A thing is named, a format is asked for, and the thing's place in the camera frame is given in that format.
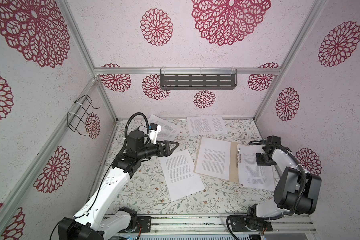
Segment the beige paper folder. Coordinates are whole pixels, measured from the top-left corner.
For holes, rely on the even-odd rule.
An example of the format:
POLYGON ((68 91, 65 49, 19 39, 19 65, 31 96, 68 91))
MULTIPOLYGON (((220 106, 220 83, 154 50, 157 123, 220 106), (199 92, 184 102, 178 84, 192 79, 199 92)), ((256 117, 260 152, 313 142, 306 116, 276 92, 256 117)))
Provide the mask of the beige paper folder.
POLYGON ((229 172, 229 180, 233 183, 239 183, 239 177, 238 177, 238 168, 236 167, 236 152, 237 152, 237 146, 241 145, 239 143, 231 143, 231 149, 230 149, 230 172, 229 172))

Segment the white printed paper sheet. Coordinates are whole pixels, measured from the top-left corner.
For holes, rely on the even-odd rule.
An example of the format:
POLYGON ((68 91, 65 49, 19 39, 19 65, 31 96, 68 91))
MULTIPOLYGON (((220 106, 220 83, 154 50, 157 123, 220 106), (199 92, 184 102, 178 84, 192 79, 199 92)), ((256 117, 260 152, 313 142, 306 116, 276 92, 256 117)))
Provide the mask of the white printed paper sheet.
POLYGON ((241 148, 242 161, 238 167, 239 183, 244 187, 275 190, 275 181, 272 167, 258 166, 255 160, 256 153, 264 153, 261 146, 238 145, 241 148))
POLYGON ((202 137, 194 172, 229 180, 230 149, 231 143, 228 141, 202 137))

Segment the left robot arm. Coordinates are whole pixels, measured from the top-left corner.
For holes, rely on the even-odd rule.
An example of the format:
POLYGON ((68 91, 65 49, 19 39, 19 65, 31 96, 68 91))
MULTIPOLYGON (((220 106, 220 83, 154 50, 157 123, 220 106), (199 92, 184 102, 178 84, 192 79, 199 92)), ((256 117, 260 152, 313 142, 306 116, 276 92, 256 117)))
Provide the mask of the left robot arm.
POLYGON ((157 141, 139 143, 125 140, 114 158, 98 190, 72 218, 63 218, 55 226, 60 240, 109 240, 121 231, 141 232, 137 212, 127 207, 104 219, 119 192, 140 168, 142 160, 150 157, 169 157, 179 143, 157 141))

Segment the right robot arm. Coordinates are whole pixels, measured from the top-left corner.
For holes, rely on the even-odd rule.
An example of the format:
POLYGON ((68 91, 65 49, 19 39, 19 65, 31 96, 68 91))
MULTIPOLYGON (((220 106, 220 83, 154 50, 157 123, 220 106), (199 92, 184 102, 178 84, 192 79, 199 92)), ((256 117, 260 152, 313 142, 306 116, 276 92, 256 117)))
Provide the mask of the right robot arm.
POLYGON ((258 154, 260 160, 272 160, 282 171, 273 199, 248 208, 250 217, 262 220, 276 220, 294 214, 310 215, 315 212, 322 179, 320 176, 305 170, 296 162, 294 155, 280 148, 270 153, 258 154))

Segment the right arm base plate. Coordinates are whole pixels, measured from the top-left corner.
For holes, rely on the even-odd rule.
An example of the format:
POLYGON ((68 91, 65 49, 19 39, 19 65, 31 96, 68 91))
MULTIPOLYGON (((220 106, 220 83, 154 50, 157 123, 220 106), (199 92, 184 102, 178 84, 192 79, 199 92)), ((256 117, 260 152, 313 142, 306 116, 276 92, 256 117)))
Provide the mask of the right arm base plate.
POLYGON ((233 232, 271 232, 273 227, 264 220, 249 219, 246 216, 232 215, 229 224, 233 232))

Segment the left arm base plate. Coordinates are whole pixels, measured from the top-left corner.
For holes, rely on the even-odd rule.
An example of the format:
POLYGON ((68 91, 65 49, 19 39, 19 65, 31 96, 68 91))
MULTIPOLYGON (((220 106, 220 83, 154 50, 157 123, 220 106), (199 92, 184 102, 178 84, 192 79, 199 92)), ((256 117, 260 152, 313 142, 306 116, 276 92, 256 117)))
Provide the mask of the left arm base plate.
POLYGON ((151 231, 151 225, 151 216, 136 216, 132 217, 130 225, 126 229, 119 231, 119 233, 149 233, 151 231))

